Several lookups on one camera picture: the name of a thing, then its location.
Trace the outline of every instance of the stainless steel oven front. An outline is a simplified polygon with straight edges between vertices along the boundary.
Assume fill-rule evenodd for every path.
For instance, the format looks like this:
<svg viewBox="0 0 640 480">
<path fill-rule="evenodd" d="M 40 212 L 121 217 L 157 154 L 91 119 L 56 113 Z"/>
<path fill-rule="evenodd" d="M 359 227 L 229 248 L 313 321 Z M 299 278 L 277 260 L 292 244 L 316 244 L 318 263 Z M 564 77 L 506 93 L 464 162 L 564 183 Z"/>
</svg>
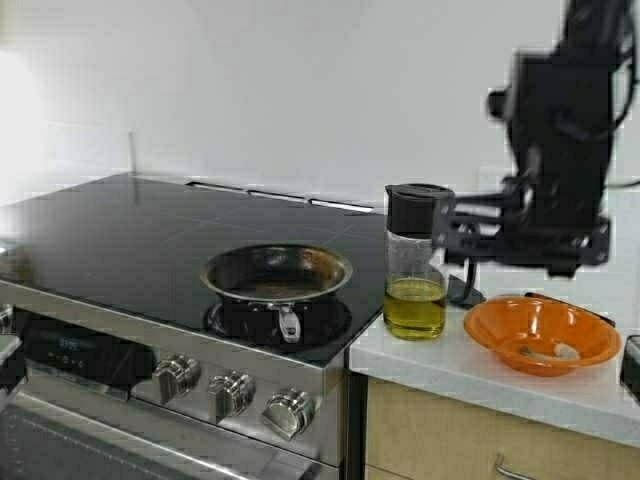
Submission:
<svg viewBox="0 0 640 480">
<path fill-rule="evenodd" d="M 343 356 L 325 369 L 288 365 L 197 333 L 15 288 L 3 297 L 14 302 L 13 330 L 29 370 L 0 417 L 1 478 L 360 477 L 358 466 L 348 468 Z M 114 328 L 119 322 L 127 328 Z M 147 353 L 157 361 L 142 374 L 134 371 L 140 362 L 118 361 Z M 193 377 L 184 375 L 190 367 Z M 250 398 L 238 397 L 246 400 L 238 411 L 229 392 L 212 391 L 235 370 L 251 386 Z M 288 398 L 294 391 L 300 396 Z M 265 421 L 270 406 L 278 425 Z"/>
<path fill-rule="evenodd" d="M 338 470 L 31 370 L 0 416 L 0 478 L 335 480 Z"/>
</svg>

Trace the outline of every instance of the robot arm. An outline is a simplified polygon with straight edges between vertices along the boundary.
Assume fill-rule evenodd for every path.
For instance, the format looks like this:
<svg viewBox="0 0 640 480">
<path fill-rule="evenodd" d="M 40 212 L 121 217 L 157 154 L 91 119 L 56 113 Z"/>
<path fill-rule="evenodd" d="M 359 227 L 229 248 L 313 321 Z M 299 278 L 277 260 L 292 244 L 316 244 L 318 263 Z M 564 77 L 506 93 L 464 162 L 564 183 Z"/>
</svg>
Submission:
<svg viewBox="0 0 640 480">
<path fill-rule="evenodd" d="M 617 128 L 634 99 L 632 0 L 571 0 L 564 32 L 546 54 L 519 52 L 510 86 L 489 95 L 517 173 L 493 195 L 443 203 L 434 240 L 449 261 L 497 261 L 571 277 L 609 257 L 600 215 Z M 628 64 L 629 92 L 614 116 L 614 74 Z M 479 215 L 478 208 L 489 213 Z"/>
</svg>

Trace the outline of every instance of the cooking oil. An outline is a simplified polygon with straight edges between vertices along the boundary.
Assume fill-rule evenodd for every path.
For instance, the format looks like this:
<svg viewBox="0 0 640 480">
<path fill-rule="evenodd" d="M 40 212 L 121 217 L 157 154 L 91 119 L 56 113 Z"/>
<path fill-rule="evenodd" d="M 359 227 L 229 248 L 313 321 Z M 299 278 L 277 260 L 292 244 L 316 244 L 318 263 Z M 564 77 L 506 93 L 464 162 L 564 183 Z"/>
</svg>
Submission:
<svg viewBox="0 0 640 480">
<path fill-rule="evenodd" d="M 445 287 L 432 280 L 403 278 L 387 285 L 384 320 L 404 340 L 438 338 L 444 329 Z"/>
</svg>

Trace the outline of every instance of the oven door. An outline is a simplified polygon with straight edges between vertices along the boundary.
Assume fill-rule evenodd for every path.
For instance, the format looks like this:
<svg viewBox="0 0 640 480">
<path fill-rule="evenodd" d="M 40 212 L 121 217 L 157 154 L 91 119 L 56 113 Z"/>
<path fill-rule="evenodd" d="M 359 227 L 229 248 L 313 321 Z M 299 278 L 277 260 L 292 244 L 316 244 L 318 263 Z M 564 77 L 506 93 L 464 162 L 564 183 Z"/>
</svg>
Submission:
<svg viewBox="0 0 640 480">
<path fill-rule="evenodd" d="M 338 480 L 304 457 L 33 371 L 0 415 L 3 480 Z"/>
</svg>

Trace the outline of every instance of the cabinet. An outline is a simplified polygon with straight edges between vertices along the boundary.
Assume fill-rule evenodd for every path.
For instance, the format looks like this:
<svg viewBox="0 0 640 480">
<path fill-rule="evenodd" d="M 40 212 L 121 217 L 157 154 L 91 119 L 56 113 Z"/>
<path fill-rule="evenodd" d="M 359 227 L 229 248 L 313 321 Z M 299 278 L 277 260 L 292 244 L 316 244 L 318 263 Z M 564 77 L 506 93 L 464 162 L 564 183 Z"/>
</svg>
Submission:
<svg viewBox="0 0 640 480">
<path fill-rule="evenodd" d="M 536 480 L 640 478 L 638 449 L 369 381 L 369 480 L 503 480 L 498 455 L 506 469 Z"/>
</svg>

